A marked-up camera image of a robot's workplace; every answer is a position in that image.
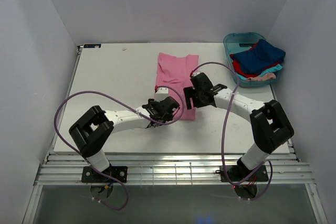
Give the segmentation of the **pink t shirt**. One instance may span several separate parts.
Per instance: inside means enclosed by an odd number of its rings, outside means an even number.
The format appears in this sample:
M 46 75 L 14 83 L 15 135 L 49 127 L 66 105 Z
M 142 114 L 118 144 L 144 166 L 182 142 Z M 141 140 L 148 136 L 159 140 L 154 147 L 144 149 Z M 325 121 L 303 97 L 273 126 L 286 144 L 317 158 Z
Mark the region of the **pink t shirt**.
M 155 85 L 173 88 L 185 104 L 183 89 L 192 85 L 190 74 L 198 66 L 199 55 L 176 57 L 161 52 L 157 60 Z

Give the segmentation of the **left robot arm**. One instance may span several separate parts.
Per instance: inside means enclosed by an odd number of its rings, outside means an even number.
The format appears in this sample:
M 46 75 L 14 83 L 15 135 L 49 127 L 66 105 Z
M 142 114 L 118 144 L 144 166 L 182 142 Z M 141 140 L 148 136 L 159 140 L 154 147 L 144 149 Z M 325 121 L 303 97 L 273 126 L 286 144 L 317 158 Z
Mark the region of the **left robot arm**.
M 156 99 L 148 99 L 147 104 L 134 110 L 108 111 L 100 106 L 92 106 L 69 129 L 80 155 L 89 166 L 83 168 L 81 182 L 110 183 L 111 177 L 125 183 L 126 166 L 112 166 L 103 146 L 113 133 L 131 129 L 147 129 L 173 121 L 174 113 L 180 108 L 167 88 L 159 88 Z

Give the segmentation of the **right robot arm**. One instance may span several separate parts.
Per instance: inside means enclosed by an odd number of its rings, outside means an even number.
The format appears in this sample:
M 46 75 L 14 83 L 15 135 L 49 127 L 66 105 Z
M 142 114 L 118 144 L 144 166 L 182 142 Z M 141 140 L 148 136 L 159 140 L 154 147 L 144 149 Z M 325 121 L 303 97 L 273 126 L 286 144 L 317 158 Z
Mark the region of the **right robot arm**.
M 249 179 L 266 158 L 294 135 L 294 129 L 281 104 L 250 99 L 223 84 L 213 85 L 203 72 L 191 74 L 192 86 L 184 88 L 187 109 L 213 106 L 234 113 L 250 123 L 254 143 L 231 168 L 223 168 L 227 181 Z

